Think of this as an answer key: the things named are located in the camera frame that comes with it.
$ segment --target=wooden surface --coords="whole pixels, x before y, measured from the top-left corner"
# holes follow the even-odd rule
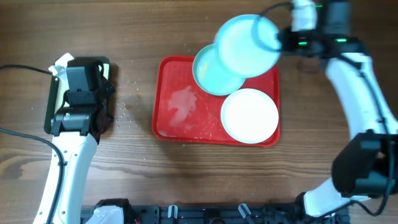
[[[91,163],[84,205],[117,197],[136,205],[288,202],[330,176],[331,162],[349,137],[330,82],[322,72],[297,70],[298,58],[278,62],[282,135],[274,147],[184,147],[158,140],[150,128],[162,58],[195,55],[229,18],[276,2],[0,0],[0,65],[46,69],[70,52],[104,55],[118,67],[117,123],[103,135]],[[353,9],[353,34],[367,43],[395,115],[397,7],[395,0],[357,0]],[[283,10],[271,19],[279,27],[290,21]],[[0,127],[51,140],[42,128],[49,84],[39,73],[1,71]],[[0,223],[33,221],[50,155],[43,144],[0,134]],[[368,203],[373,210],[378,204]],[[379,218],[359,208],[352,213],[353,223],[396,223],[398,198],[391,197]]]

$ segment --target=green light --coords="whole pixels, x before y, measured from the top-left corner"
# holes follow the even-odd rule
[[[342,42],[347,42],[347,39],[346,38],[339,38],[339,39],[336,39],[336,41],[339,42],[339,43],[342,43]]]

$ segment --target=cable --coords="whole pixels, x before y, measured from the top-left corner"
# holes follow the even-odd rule
[[[52,223],[52,218],[54,216],[55,208],[56,208],[57,203],[58,203],[58,198],[59,198],[59,195],[60,195],[61,184],[62,184],[62,180],[63,180],[63,169],[64,169],[64,163],[65,162],[64,162],[63,155],[62,155],[61,151],[59,150],[59,148],[57,146],[55,146],[51,142],[49,142],[49,141],[47,141],[45,139],[39,138],[37,136],[31,136],[29,134],[22,134],[22,133],[18,133],[18,132],[15,132],[15,131],[10,131],[10,130],[4,129],[4,128],[0,128],[0,131],[3,132],[3,133],[6,133],[6,134],[13,135],[13,136],[18,136],[18,137],[22,137],[22,138],[27,138],[27,139],[33,139],[33,140],[36,140],[36,141],[40,141],[40,142],[50,146],[55,151],[55,153],[57,154],[58,159],[60,161],[59,162],[59,164],[60,164],[60,172],[59,172],[59,175],[58,175],[57,188],[55,189],[54,198],[53,198],[53,201],[52,201],[52,204],[51,204],[51,207],[50,207],[49,217],[47,218],[47,224],[51,224]]]
[[[47,74],[47,75],[52,75],[52,72],[50,72],[50,71],[41,70],[41,69],[30,67],[30,66],[27,66],[27,65],[1,65],[0,66],[0,70],[1,69],[5,69],[5,68],[24,68],[24,69],[33,70],[33,71],[36,71],[36,72],[41,72],[41,73],[44,73],[44,74]]]
[[[271,7],[269,7],[268,9],[266,9],[266,10],[260,12],[260,13],[259,13],[259,17],[254,21],[253,27],[252,27],[252,30],[251,30],[251,31],[252,31],[252,37],[253,37],[254,42],[255,42],[258,46],[262,47],[263,49],[266,49],[266,50],[271,51],[271,52],[280,52],[282,49],[273,49],[272,47],[268,46],[267,44],[265,44],[263,41],[260,40],[260,36],[259,36],[259,23],[260,23],[261,18],[262,18],[262,17],[265,17],[266,14],[267,14],[269,11],[271,11],[271,10],[273,10],[273,9],[276,9],[276,8],[278,8],[278,7],[282,7],[282,6],[288,6],[289,9],[291,9],[291,8],[292,8],[292,3],[291,3],[291,2],[280,2],[280,3],[277,3],[277,4],[275,4],[275,5],[271,6]]]
[[[41,69],[38,69],[38,68],[26,66],[26,65],[1,65],[0,66],[0,70],[6,69],[6,68],[24,68],[24,69],[33,70],[33,71],[36,71],[36,72],[41,72],[41,73],[44,73],[44,74],[52,75],[52,72],[50,72],[50,71],[45,71],[45,70],[41,70]],[[18,136],[18,137],[22,137],[22,138],[27,138],[27,139],[33,139],[33,140],[36,140],[36,141],[40,141],[40,142],[50,146],[55,151],[55,153],[57,154],[58,159],[59,159],[60,170],[59,170],[59,175],[58,175],[57,186],[55,188],[54,198],[52,200],[51,207],[50,207],[50,212],[49,212],[49,215],[48,215],[47,221],[46,221],[46,224],[51,224],[52,220],[54,218],[54,215],[55,215],[55,210],[56,210],[56,207],[57,207],[57,204],[58,204],[58,200],[59,200],[59,196],[60,196],[60,192],[61,192],[62,180],[63,180],[63,170],[64,170],[64,165],[65,165],[65,160],[63,158],[63,155],[62,155],[61,151],[59,150],[59,148],[56,145],[52,144],[51,142],[49,142],[49,141],[47,141],[45,139],[39,138],[37,136],[31,136],[29,134],[22,134],[22,133],[18,133],[18,132],[15,132],[15,131],[10,131],[10,130],[4,129],[4,128],[0,128],[0,132],[6,133],[6,134],[10,134],[10,135],[13,135],[13,136]]]
[[[340,206],[340,207],[338,207],[338,208],[336,208],[336,209],[334,209],[334,210],[322,215],[321,217],[316,217],[316,218],[311,219],[309,221],[309,223],[313,223],[315,221],[320,221],[320,220],[324,219],[325,217],[327,217],[327,216],[329,216],[331,214],[334,214],[334,213],[336,213],[336,212],[338,212],[338,211],[340,211],[340,210],[342,210],[344,208],[347,208],[350,205],[354,205],[354,204],[359,205],[367,214],[369,214],[369,215],[371,215],[373,217],[379,216],[383,212],[384,208],[387,205],[387,201],[388,201],[389,195],[390,195],[392,187],[393,187],[392,186],[392,184],[393,184],[392,180],[394,179],[395,153],[394,153],[394,149],[392,148],[391,136],[390,136],[390,132],[389,132],[388,127],[387,127],[387,121],[386,121],[386,118],[384,117],[383,111],[381,109],[380,101],[377,98],[376,91],[372,87],[371,82],[369,81],[367,76],[360,69],[358,69],[358,71],[359,71],[360,77],[363,78],[363,80],[364,80],[364,82],[366,84],[366,87],[370,91],[372,99],[373,99],[373,101],[374,101],[374,103],[376,105],[377,113],[379,114],[379,116],[381,118],[380,123],[382,123],[384,132],[386,133],[387,149],[388,149],[388,154],[389,154],[388,155],[388,158],[389,158],[389,176],[388,176],[388,180],[387,180],[386,191],[384,192],[384,195],[383,195],[383,198],[381,200],[379,208],[375,212],[370,211],[370,209],[368,209],[368,207],[365,206],[362,202],[359,202],[357,200],[350,200],[348,203],[346,203],[346,204],[344,204],[344,205],[342,205],[342,206]]]

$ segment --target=wooden table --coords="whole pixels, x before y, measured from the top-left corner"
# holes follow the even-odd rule
[[[151,131],[158,64],[168,55],[195,55],[229,18],[278,1],[247,0],[0,0],[0,64],[46,69],[66,52],[104,55],[118,67],[117,122],[101,138],[88,173],[84,205],[128,198],[135,205],[288,202],[330,177],[348,128],[323,72],[298,70],[282,57],[279,142],[270,148],[182,144]],[[354,1],[353,34],[367,43],[378,82],[398,112],[398,2]],[[289,13],[272,12],[279,27]],[[50,79],[26,70],[0,74],[0,127],[51,140],[43,131]],[[50,164],[41,143],[0,134],[0,223],[31,223]],[[375,210],[379,200],[369,202]],[[353,223],[396,223],[398,198],[381,217],[361,209]]]

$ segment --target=tray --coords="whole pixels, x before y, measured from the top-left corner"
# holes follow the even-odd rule
[[[258,144],[234,140],[221,124],[221,106],[227,96],[203,91],[193,79],[195,57],[168,56],[161,61],[155,96],[152,131],[162,140],[268,147],[280,136],[280,120],[275,133]],[[248,78],[241,88],[253,88],[269,95],[279,114],[279,71],[276,66],[263,75]]]

